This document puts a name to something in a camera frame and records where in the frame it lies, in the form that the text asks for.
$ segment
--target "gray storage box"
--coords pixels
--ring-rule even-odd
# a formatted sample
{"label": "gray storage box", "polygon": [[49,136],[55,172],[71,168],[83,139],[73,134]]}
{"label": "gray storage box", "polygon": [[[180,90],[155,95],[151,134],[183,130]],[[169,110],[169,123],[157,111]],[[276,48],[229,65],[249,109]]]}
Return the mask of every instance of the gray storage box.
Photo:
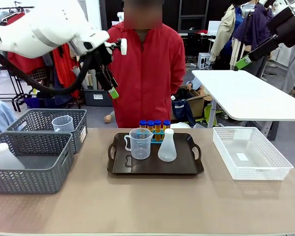
{"label": "gray storage box", "polygon": [[113,101],[109,93],[104,90],[83,90],[87,106],[112,107]]}
{"label": "gray storage box", "polygon": [[83,109],[30,109],[17,121],[11,124],[7,131],[53,131],[54,118],[69,115],[73,118],[72,132],[73,153],[77,154],[88,133],[86,110]]}
{"label": "gray storage box", "polygon": [[8,131],[0,143],[22,162],[25,170],[0,169],[0,193],[54,194],[60,191],[72,163],[71,134]]}

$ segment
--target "white robotic arm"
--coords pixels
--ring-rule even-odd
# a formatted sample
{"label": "white robotic arm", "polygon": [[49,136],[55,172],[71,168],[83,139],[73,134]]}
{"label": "white robotic arm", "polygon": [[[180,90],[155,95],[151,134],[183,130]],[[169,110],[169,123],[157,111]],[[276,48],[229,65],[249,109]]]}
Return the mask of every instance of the white robotic arm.
{"label": "white robotic arm", "polygon": [[[109,39],[108,33],[92,28],[76,0],[44,0],[40,2],[40,5],[16,22],[8,26],[0,26],[0,50],[14,52],[27,58],[36,58],[69,43],[77,56],[88,58],[88,62],[84,63],[84,67],[88,68],[83,70],[82,74],[86,73],[88,69],[95,69],[96,77],[102,87],[111,92],[113,98],[118,97],[115,90],[118,85],[107,65],[112,62],[111,50],[119,48],[123,55],[126,54],[126,40],[106,43]],[[17,70],[12,64],[4,61],[1,56],[0,63],[6,64],[13,71]],[[79,86],[79,82],[77,82],[70,89],[57,91],[47,89],[47,87],[43,88],[28,76],[25,78],[26,75],[20,71],[17,74],[34,88],[39,87],[40,91],[43,90],[46,93],[70,93]]]}

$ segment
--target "white flask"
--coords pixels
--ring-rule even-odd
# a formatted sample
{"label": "white flask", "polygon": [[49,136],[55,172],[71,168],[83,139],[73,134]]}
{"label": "white flask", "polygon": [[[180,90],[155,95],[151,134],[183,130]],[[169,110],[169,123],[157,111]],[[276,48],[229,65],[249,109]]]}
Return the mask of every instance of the white flask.
{"label": "white flask", "polygon": [[0,169],[3,170],[23,170],[24,165],[13,155],[7,143],[0,144]]}
{"label": "white flask", "polygon": [[165,137],[161,147],[158,151],[158,158],[162,161],[171,162],[177,157],[175,143],[174,143],[174,130],[165,129]]}

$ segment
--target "measuring cup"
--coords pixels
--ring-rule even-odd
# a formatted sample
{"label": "measuring cup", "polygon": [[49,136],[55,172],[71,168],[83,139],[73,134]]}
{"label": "measuring cup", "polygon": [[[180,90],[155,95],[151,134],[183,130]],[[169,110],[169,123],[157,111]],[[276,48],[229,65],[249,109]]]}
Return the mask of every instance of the measuring cup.
{"label": "measuring cup", "polygon": [[55,132],[73,132],[74,125],[73,125],[73,118],[71,116],[62,116],[53,119],[51,122],[54,127]]}
{"label": "measuring cup", "polygon": [[[151,153],[151,140],[153,133],[145,128],[137,128],[130,131],[129,135],[125,135],[126,150],[131,151],[131,155],[138,160],[143,160],[149,157]],[[127,148],[128,140],[130,139],[130,147]]]}

